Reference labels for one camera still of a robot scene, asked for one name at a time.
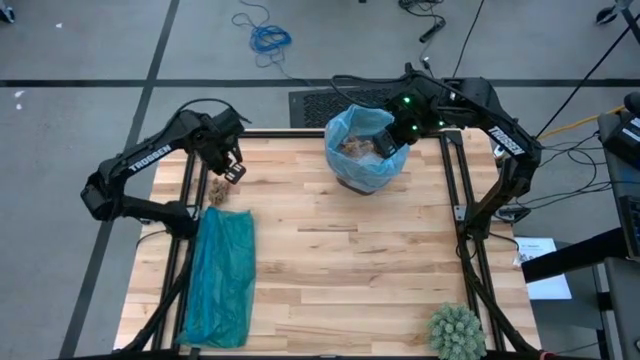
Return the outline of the black power strip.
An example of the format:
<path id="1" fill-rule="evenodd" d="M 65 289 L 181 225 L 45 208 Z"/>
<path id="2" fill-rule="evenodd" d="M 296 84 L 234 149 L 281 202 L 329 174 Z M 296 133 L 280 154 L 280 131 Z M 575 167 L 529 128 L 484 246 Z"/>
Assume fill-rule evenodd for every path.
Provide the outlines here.
<path id="1" fill-rule="evenodd" d="M 426 43 L 430 40 L 437 32 L 442 30 L 446 26 L 446 21 L 444 19 L 436 20 L 435 23 L 419 37 L 420 43 Z"/>

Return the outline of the black perforated floor mat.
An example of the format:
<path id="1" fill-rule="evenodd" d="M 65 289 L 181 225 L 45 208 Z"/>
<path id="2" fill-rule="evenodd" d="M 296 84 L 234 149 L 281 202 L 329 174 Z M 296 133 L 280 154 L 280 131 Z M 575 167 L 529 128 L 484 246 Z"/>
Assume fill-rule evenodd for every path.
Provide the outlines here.
<path id="1" fill-rule="evenodd" d="M 368 104 L 382 104 L 390 87 L 351 87 L 343 89 L 349 97 Z M 329 120 L 345 111 L 350 102 L 333 89 L 294 91 L 288 94 L 292 128 L 324 128 Z"/>

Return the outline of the teal trash bag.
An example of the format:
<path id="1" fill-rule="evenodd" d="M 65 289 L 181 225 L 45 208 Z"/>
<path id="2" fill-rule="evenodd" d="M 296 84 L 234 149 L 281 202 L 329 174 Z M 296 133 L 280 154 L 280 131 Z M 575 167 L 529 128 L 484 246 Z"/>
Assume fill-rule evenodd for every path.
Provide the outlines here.
<path id="1" fill-rule="evenodd" d="M 207 208 L 200 219 L 184 324 L 176 342 L 219 349 L 244 346 L 256 277 L 252 213 Z"/>

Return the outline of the light blue trash bag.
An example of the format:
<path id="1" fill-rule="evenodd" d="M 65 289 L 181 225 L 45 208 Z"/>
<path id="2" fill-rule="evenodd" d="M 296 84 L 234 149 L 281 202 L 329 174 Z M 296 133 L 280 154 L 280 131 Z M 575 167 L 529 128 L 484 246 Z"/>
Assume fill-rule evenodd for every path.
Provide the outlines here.
<path id="1" fill-rule="evenodd" d="M 373 135 L 393 122 L 393 116 L 381 109 L 352 104 L 333 117 L 325 127 L 325 155 L 336 176 L 364 186 L 384 188 L 403 170 L 410 147 L 404 145 L 393 156 L 381 158 L 375 153 L 361 157 L 346 156 L 342 142 L 349 137 L 372 139 Z"/>

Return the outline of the dark grey trash bin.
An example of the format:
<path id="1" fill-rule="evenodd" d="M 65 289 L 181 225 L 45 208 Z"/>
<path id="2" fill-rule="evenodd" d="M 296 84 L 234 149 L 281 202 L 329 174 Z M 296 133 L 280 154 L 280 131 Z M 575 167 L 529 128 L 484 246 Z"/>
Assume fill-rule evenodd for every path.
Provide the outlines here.
<path id="1" fill-rule="evenodd" d="M 344 179 L 340 176 L 336 176 L 336 181 L 344 188 L 362 196 L 369 196 L 376 193 L 377 191 L 382 190 L 382 187 L 364 186 L 354 181 L 348 181 L 347 179 Z"/>

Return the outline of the black stand base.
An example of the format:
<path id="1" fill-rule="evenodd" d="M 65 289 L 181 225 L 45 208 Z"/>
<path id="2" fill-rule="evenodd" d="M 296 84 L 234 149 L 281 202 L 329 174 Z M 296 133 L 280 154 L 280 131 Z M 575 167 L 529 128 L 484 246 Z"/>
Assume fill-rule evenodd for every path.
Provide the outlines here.
<path id="1" fill-rule="evenodd" d="M 635 0 L 613 0 L 612 6 L 601 9 L 595 18 L 597 25 L 605 25 L 614 21 L 619 15 L 622 15 L 625 20 L 634 21 L 636 19 L 631 13 L 630 7 Z"/>

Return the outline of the black box with white label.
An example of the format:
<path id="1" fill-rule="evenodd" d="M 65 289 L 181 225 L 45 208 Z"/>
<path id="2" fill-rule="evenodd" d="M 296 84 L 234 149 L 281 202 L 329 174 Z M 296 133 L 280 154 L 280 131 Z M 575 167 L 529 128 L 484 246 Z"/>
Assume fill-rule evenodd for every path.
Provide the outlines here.
<path id="1" fill-rule="evenodd" d="M 624 97 L 623 109 L 598 117 L 603 147 L 640 170 L 640 92 Z"/>

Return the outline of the grey cabinet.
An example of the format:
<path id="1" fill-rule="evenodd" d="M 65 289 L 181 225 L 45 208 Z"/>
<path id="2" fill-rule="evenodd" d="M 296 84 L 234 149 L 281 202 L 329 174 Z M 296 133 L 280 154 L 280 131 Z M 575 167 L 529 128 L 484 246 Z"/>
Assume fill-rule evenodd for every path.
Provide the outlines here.
<path id="1" fill-rule="evenodd" d="M 640 263 L 604 262 L 623 360 L 640 360 Z"/>

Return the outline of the green succulent plant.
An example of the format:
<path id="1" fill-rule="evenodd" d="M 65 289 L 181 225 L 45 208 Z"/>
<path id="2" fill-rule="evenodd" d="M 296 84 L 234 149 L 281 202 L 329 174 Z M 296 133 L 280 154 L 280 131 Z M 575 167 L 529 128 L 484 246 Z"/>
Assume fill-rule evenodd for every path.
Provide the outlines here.
<path id="1" fill-rule="evenodd" d="M 487 355 L 481 321 L 465 305 L 442 304 L 427 323 L 426 338 L 439 360 L 480 360 Z"/>

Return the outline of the white paper sheet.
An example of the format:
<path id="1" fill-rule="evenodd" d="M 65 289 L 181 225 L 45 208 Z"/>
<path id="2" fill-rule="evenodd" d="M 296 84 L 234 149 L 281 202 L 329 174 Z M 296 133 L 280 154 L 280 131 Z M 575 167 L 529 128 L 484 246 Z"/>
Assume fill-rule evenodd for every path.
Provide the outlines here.
<path id="1" fill-rule="evenodd" d="M 516 237 L 517 255 L 513 264 L 522 263 L 557 250 L 553 238 Z M 530 282 L 527 284 L 530 300 L 571 300 L 572 294 L 565 275 Z"/>

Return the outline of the dark laptop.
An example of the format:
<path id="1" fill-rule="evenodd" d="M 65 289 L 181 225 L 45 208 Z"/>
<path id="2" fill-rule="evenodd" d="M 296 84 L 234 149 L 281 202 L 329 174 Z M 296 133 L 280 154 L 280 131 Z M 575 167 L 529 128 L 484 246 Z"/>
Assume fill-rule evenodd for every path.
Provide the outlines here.
<path id="1" fill-rule="evenodd" d="M 621 196 L 619 198 L 619 213 L 629 257 L 640 262 L 640 198 L 629 195 Z"/>

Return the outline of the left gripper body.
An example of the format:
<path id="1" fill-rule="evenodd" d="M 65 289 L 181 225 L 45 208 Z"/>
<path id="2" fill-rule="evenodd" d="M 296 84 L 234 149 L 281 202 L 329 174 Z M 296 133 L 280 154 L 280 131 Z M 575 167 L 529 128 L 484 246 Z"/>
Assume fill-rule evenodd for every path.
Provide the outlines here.
<path id="1" fill-rule="evenodd" d="M 244 133 L 245 120 L 236 110 L 227 108 L 217 115 L 202 114 L 200 120 L 206 127 L 201 154 L 207 163 L 212 163 L 214 151 L 224 151 L 229 163 L 243 161 L 239 147 L 239 137 Z"/>

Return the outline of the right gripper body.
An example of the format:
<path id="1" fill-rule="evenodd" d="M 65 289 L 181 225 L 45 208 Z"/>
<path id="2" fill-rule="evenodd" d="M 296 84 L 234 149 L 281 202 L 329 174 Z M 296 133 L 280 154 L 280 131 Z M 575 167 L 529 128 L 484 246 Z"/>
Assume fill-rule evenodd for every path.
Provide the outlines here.
<path id="1" fill-rule="evenodd" d="M 424 97 L 398 95 L 387 102 L 387 111 L 393 116 L 387 132 L 397 145 L 413 145 L 438 131 L 438 116 Z"/>

